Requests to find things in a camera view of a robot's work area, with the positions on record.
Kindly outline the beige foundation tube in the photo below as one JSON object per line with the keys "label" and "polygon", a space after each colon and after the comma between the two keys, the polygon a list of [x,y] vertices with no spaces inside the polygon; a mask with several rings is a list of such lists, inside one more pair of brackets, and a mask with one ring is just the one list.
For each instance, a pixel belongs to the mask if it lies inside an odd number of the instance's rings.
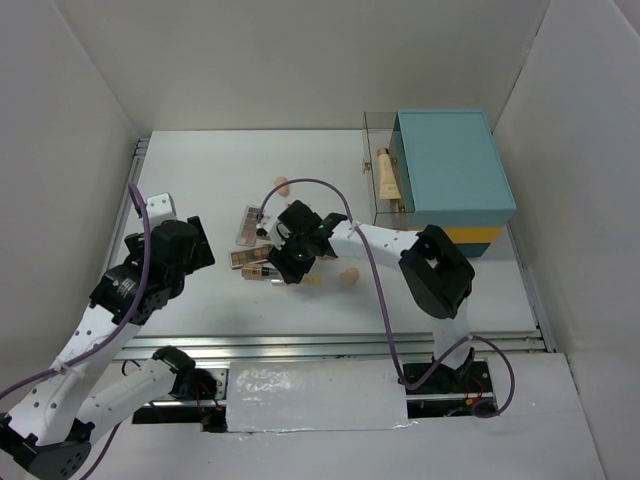
{"label": "beige foundation tube", "polygon": [[379,148],[376,155],[380,198],[387,201],[400,200],[402,195],[394,171],[395,160],[384,147]]}

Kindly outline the clear top drawer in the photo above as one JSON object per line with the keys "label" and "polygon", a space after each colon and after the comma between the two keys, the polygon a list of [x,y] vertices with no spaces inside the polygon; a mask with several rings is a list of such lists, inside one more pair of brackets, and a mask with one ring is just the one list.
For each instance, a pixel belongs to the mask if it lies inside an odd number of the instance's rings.
{"label": "clear top drawer", "polygon": [[392,145],[395,116],[394,112],[363,113],[362,171],[367,183],[372,224],[409,230],[409,215]]}

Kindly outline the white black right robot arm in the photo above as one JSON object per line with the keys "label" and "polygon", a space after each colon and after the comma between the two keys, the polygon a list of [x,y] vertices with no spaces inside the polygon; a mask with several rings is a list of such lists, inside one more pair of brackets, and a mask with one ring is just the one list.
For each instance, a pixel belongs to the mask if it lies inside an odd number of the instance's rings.
{"label": "white black right robot arm", "polygon": [[257,235],[270,238],[268,261],[287,284],[301,283],[321,257],[369,261],[378,290],[378,266],[399,271],[417,307],[436,321],[432,369],[437,384],[453,392],[468,382],[474,350],[467,303],[475,270],[443,229],[393,230],[340,213],[322,218],[295,201],[277,217],[260,212]]}

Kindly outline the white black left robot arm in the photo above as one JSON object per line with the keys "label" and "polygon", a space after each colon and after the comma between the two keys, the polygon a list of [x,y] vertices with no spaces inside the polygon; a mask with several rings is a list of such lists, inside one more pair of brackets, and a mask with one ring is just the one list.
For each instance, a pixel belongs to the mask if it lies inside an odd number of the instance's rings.
{"label": "white black left robot arm", "polygon": [[168,193],[130,196],[143,230],[126,237],[123,263],[107,270],[75,332],[45,371],[19,382],[29,392],[1,418],[1,449],[38,479],[69,479],[104,435],[148,402],[213,399],[215,378],[175,346],[97,392],[94,387],[151,315],[184,290],[188,275],[214,264],[200,219],[178,219]]}

